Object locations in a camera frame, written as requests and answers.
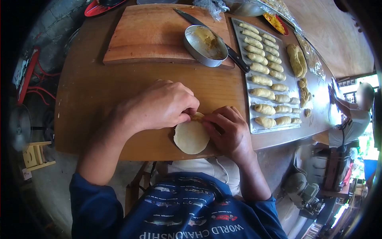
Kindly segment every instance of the black knife handle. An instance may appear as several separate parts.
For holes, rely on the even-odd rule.
[[[230,47],[226,44],[227,50],[228,50],[228,55],[230,58],[238,65],[238,67],[244,71],[245,73],[248,73],[251,71],[249,66],[245,64],[245,62],[241,59],[241,57]]]

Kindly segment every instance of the kitchen knife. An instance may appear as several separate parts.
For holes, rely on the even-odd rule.
[[[184,19],[186,19],[187,21],[191,22],[192,24],[194,25],[201,25],[201,26],[204,26],[208,29],[210,29],[208,26],[204,25],[201,21],[199,21],[198,19],[196,19],[195,17],[191,16],[190,14],[188,13],[185,13],[183,12],[182,10],[179,10],[177,8],[173,8],[174,11],[176,11],[177,13],[179,13],[179,15],[181,15],[182,17],[184,17]],[[228,50],[228,56],[236,63],[236,65],[238,65],[238,67],[244,71],[245,73],[248,73],[250,72],[250,68],[247,64],[245,64],[245,62],[241,59],[241,57],[230,47],[228,46],[227,44],[225,45],[227,47],[227,50]]]

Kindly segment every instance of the metal baking tray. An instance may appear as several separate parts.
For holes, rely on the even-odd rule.
[[[241,20],[236,19],[236,18],[231,18],[231,21],[233,24],[233,29],[234,29],[235,34],[236,34],[236,38],[237,38],[238,43],[239,43],[239,49],[240,49],[240,53],[241,53],[241,56],[243,58],[243,61],[247,65],[251,65],[254,62],[251,61],[247,57],[247,54],[249,52],[244,48],[248,45],[248,43],[244,42],[244,38],[247,35],[244,35],[241,33],[241,31],[244,30],[244,28],[239,26],[240,23],[246,23],[246,24],[249,24],[249,23],[247,23],[245,21],[241,21]],[[254,88],[266,88],[266,89],[273,91],[275,94],[287,94],[289,97],[295,97],[298,99],[300,99],[300,97],[298,94],[297,81],[296,81],[296,78],[294,77],[294,72],[293,72],[292,67],[290,66],[290,63],[289,63],[289,56],[287,53],[286,45],[284,45],[284,43],[282,42],[282,40],[280,38],[272,35],[271,33],[264,31],[263,29],[258,28],[252,24],[249,24],[249,25],[255,27],[257,30],[259,30],[260,33],[267,33],[276,39],[276,44],[279,46],[279,49],[277,51],[280,53],[279,58],[282,61],[282,63],[280,65],[284,68],[283,73],[286,75],[286,80],[280,81],[280,80],[272,77],[269,74],[265,75],[265,74],[262,74],[260,72],[256,72],[256,71],[252,71],[252,70],[249,73],[245,74],[246,86],[247,86],[247,96],[248,96],[248,108],[249,108],[249,114],[248,115],[249,115],[249,122],[250,122],[250,126],[249,126],[250,131],[252,134],[256,134],[256,133],[266,133],[266,132],[273,132],[273,131],[279,131],[279,130],[287,130],[290,128],[299,128],[300,124],[287,124],[287,125],[275,125],[274,127],[268,129],[268,128],[264,128],[262,125],[259,125],[254,120],[256,117],[259,117],[259,116],[266,116],[268,118],[274,118],[274,119],[279,118],[281,116],[290,116],[291,118],[301,118],[301,116],[300,116],[300,114],[293,114],[293,113],[276,113],[275,115],[264,115],[264,114],[258,113],[254,110],[255,104],[268,104],[271,106],[286,105],[286,106],[290,106],[291,108],[299,108],[300,109],[299,104],[296,104],[296,105],[288,104],[288,103],[280,104],[277,101],[269,100],[269,99],[264,98],[264,97],[252,96],[250,94],[250,92]],[[273,84],[276,84],[276,83],[284,84],[284,85],[289,87],[289,91],[288,92],[274,91],[269,86],[255,84],[251,80],[251,77],[253,75],[260,75],[260,76],[268,77],[269,79],[271,79],[273,81]]]

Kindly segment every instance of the white t-shirt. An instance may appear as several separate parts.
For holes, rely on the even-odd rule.
[[[345,133],[345,145],[356,140],[362,135],[370,123],[370,113],[361,110],[357,104],[350,104],[350,115],[343,123]],[[342,146],[342,130],[339,127],[334,127],[329,130],[329,147],[338,148]]]

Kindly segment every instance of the blue shirt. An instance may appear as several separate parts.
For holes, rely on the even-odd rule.
[[[204,173],[177,172],[150,187],[124,218],[109,186],[79,174],[70,183],[75,238],[287,238],[275,199],[238,201],[229,187]]]

